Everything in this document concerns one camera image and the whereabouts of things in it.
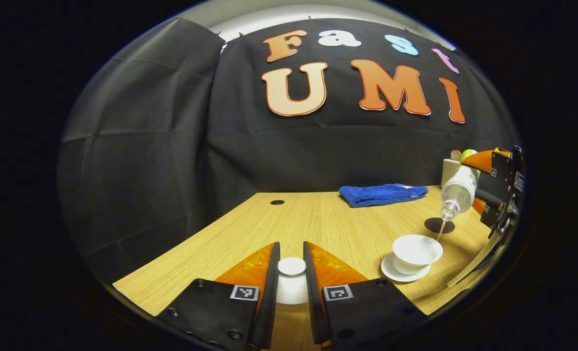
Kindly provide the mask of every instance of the orange letter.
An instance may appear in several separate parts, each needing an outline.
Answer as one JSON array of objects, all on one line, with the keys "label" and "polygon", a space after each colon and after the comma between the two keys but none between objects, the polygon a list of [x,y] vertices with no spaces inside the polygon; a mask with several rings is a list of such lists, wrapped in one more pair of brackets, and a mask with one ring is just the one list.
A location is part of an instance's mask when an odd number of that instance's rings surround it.
[{"label": "orange letter", "polygon": [[325,62],[313,62],[300,66],[306,73],[310,92],[302,101],[291,100],[287,77],[290,68],[280,68],[263,74],[260,78],[267,83],[267,106],[280,116],[299,116],[309,114],[320,108],[326,101],[326,82],[324,82]]},{"label": "orange letter", "polygon": [[363,109],[378,111],[385,109],[386,102],[380,99],[379,94],[379,91],[382,91],[395,110],[399,109],[405,92],[404,109],[406,111],[425,116],[432,112],[425,102],[425,96],[419,82],[419,72],[416,69],[399,65],[395,72],[395,78],[391,78],[380,65],[371,60],[352,60],[351,64],[358,68],[362,77],[365,98],[360,100],[360,106]]},{"label": "orange letter", "polygon": [[458,87],[447,78],[439,78],[440,82],[447,90],[447,97],[449,98],[449,119],[456,123],[464,123],[466,118],[462,114],[462,107],[460,107],[460,98],[458,98]]},{"label": "orange letter", "polygon": [[280,34],[279,36],[265,40],[264,43],[269,45],[269,57],[267,57],[267,62],[273,62],[275,60],[280,60],[280,58],[288,58],[291,55],[295,55],[298,50],[289,49],[289,45],[302,45],[302,40],[300,37],[305,35],[306,32],[299,30]]}]

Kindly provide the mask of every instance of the blue letter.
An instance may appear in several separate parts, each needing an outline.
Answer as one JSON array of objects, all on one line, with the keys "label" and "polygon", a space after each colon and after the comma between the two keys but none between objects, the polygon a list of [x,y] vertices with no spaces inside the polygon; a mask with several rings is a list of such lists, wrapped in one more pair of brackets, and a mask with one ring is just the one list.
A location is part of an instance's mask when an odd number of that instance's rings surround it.
[{"label": "blue letter", "polygon": [[391,34],[386,34],[384,38],[389,42],[393,43],[391,46],[397,51],[400,51],[400,53],[409,54],[413,56],[419,55],[419,50],[417,50],[414,46],[412,46],[412,43],[407,39],[398,36],[392,36]]}]

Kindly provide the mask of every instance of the folded towel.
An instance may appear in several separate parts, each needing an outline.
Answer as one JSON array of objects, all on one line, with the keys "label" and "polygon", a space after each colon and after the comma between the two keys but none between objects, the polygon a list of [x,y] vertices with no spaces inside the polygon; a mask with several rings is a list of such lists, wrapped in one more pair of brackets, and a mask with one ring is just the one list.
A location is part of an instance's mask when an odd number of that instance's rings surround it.
[{"label": "folded towel", "polygon": [[385,184],[376,187],[342,187],[339,193],[350,207],[388,205],[395,202],[419,200],[425,197],[427,187],[410,187],[404,184]]}]

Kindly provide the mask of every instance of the wooden table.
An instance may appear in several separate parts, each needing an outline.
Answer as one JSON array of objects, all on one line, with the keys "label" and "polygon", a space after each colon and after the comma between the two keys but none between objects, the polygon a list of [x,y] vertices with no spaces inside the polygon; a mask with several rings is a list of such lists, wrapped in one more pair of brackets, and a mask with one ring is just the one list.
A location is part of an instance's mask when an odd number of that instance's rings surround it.
[{"label": "wooden table", "polygon": [[[312,242],[351,265],[368,279],[385,277],[380,269],[392,242],[406,234],[433,238],[423,223],[438,217],[440,187],[430,186],[425,198],[385,206],[353,209],[337,192],[258,193],[213,224],[127,275],[113,285],[139,307],[158,315],[195,278],[215,280],[227,269],[265,245],[280,242],[280,257],[302,258],[302,243]],[[271,205],[272,200],[284,200]],[[472,209],[443,234],[442,258],[420,280],[393,282],[423,313],[430,314],[463,289],[471,287],[486,265],[460,284],[447,287],[488,242],[490,229]],[[277,304],[271,349],[312,350],[308,305]]]}]

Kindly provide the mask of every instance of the black backdrop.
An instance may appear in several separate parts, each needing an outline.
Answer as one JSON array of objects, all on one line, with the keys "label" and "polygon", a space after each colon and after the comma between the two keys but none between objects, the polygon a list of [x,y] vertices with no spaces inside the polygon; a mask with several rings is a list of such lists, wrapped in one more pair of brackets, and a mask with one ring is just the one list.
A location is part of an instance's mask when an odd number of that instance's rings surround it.
[{"label": "black backdrop", "polygon": [[[394,6],[488,74],[513,111],[529,165],[523,256],[494,289],[478,289],[481,300],[469,297],[468,313],[409,349],[578,349],[578,191],[563,186],[578,185],[578,105],[566,104],[578,101],[578,2]],[[65,118],[88,80],[119,47],[184,7],[0,7],[0,350],[167,349],[78,256],[56,168]]]},{"label": "black backdrop", "polygon": [[[264,40],[302,29],[298,53],[267,62]],[[328,47],[318,33],[340,29],[358,47]],[[384,39],[410,40],[418,56]],[[437,43],[401,29],[352,19],[280,24],[223,40],[170,18],[121,49],[80,94],[63,131],[61,205],[70,235],[97,276],[112,283],[195,234],[257,192],[337,191],[342,186],[440,184],[452,149],[519,144],[502,98],[478,68]],[[432,52],[438,48],[460,70]],[[354,59],[420,72],[429,116],[366,111]],[[327,98],[306,116],[267,107],[263,73],[289,67],[289,95],[309,87],[299,67],[326,62]],[[449,119],[438,78],[458,86],[465,124]],[[490,177],[479,187],[499,197]]]}]

